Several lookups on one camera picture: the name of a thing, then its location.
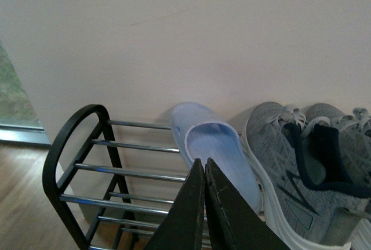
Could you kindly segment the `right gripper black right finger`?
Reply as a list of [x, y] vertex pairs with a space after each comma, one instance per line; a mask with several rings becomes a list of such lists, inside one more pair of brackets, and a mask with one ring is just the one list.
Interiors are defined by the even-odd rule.
[[256, 215], [212, 158], [205, 166], [206, 215], [213, 249], [288, 249]]

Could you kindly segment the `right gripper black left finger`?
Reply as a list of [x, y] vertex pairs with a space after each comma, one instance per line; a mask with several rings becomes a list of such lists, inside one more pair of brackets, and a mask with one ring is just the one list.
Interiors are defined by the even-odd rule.
[[163, 222], [145, 249], [201, 249], [205, 204], [205, 177], [196, 159]]

